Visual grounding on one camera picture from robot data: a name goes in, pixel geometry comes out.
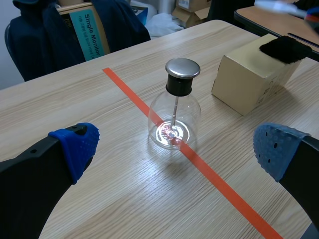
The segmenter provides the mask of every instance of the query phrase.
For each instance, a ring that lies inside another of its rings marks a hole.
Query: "silver cap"
[[[174,58],[169,60],[165,66],[166,71],[176,78],[193,79],[200,73],[200,66],[186,58]]]

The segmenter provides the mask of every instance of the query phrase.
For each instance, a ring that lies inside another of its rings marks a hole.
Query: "glass bottle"
[[[168,72],[166,91],[150,106],[149,135],[163,148],[180,149],[183,144],[196,140],[200,124],[200,106],[190,94],[200,66],[186,58],[175,58],[166,63],[165,69]]]

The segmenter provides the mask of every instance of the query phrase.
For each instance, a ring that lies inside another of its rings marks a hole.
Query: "beige box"
[[[211,0],[176,0],[176,7],[195,12],[210,7]]]
[[[301,61],[285,64],[259,50],[261,45],[274,39],[275,36],[268,34],[224,55],[212,94],[246,115],[276,93]]]
[[[182,22],[182,26],[189,28],[205,22],[209,12],[209,7],[195,12],[185,11],[179,7],[176,7],[172,13]]]
[[[82,49],[86,61],[110,53],[105,31],[93,4],[84,2],[57,9]]]

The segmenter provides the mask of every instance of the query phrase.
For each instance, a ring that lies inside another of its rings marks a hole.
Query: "wooden table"
[[[251,6],[235,11],[235,19],[247,27],[247,30],[260,36],[268,33],[275,36],[288,35],[292,33],[315,44],[319,44],[319,35],[315,33],[302,19],[288,14],[277,14]],[[319,48],[304,41],[302,44],[313,49],[311,58],[319,61]]]
[[[211,21],[2,90],[2,160],[78,122],[100,130],[93,162],[59,201],[41,238],[262,238],[179,151],[148,138],[148,119],[102,71],[110,67],[150,105],[165,90],[165,63],[174,57],[202,69],[192,91],[202,108],[197,154],[281,236],[300,238],[310,220],[257,163],[252,137],[265,121],[319,137],[319,64],[305,59],[286,89],[245,117],[211,95],[222,55],[256,38]]]

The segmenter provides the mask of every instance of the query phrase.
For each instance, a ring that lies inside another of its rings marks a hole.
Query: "blue rubber pad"
[[[91,123],[78,123],[86,125],[85,135],[77,135],[67,129],[50,132],[49,136],[57,138],[63,148],[64,160],[71,174],[73,184],[83,175],[86,164],[94,156],[99,141],[99,130]]]
[[[309,134],[275,123],[258,126],[254,134],[254,151],[258,163],[279,182],[300,142],[307,135]]]

